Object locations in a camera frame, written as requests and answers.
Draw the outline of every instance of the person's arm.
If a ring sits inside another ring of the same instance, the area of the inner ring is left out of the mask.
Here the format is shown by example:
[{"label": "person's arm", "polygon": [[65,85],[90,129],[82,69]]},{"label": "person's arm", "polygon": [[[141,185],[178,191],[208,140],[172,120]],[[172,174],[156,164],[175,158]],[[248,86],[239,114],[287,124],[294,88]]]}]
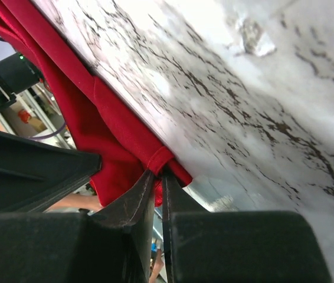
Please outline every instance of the person's arm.
[{"label": "person's arm", "polygon": [[97,212],[103,207],[97,196],[83,196],[71,193],[50,206],[48,210],[58,208],[85,208]]},{"label": "person's arm", "polygon": [[155,263],[154,263],[154,267],[153,267],[153,271],[151,273],[151,276],[149,278],[149,283],[155,283],[160,271],[162,270],[163,266],[164,266],[164,262],[162,260],[162,251],[160,249],[158,249],[156,251],[156,259],[155,259]]}]

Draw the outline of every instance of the white marble-patterned paper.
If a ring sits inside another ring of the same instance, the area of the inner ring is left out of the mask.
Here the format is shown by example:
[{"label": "white marble-patterned paper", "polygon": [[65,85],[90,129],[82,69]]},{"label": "white marble-patterned paper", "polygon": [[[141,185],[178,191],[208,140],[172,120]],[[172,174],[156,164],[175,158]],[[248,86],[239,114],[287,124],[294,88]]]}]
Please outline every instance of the white marble-patterned paper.
[{"label": "white marble-patterned paper", "polygon": [[212,210],[295,210],[334,278],[334,0],[33,0]]}]

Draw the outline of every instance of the orange object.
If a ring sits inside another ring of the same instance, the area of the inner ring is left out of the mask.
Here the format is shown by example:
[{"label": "orange object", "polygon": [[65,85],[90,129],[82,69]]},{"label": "orange object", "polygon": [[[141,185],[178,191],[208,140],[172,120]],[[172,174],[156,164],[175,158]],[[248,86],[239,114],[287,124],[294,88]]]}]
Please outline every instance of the orange object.
[{"label": "orange object", "polygon": [[30,113],[28,113],[26,110],[20,110],[18,112],[18,116],[21,121],[23,121],[25,124],[28,124],[28,120],[31,118]]}]

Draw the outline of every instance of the red fabric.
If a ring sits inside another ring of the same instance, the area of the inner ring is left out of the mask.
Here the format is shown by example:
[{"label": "red fabric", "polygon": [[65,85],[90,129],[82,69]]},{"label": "red fabric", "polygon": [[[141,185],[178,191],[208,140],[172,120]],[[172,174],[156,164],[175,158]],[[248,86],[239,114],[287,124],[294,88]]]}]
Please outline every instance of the red fabric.
[{"label": "red fabric", "polygon": [[[129,190],[145,167],[158,175],[168,164],[184,184],[191,182],[171,151],[88,72],[29,0],[0,0],[0,36],[40,68],[77,148],[101,155],[103,167],[92,179],[103,206]],[[160,182],[155,187],[160,205]]]}]

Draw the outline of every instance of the person's hand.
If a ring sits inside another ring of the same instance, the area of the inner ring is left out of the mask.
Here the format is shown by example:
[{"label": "person's hand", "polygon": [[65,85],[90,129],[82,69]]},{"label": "person's hand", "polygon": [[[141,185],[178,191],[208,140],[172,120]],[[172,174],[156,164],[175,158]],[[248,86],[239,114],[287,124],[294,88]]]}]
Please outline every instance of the person's hand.
[{"label": "person's hand", "polygon": [[93,210],[94,212],[98,212],[103,209],[97,196],[82,196],[82,197],[84,199],[82,200],[81,208],[90,209]]},{"label": "person's hand", "polygon": [[162,267],[165,265],[165,263],[162,260],[162,251],[158,249],[156,251],[156,258],[155,258],[155,263],[154,263],[154,268],[161,270]]}]

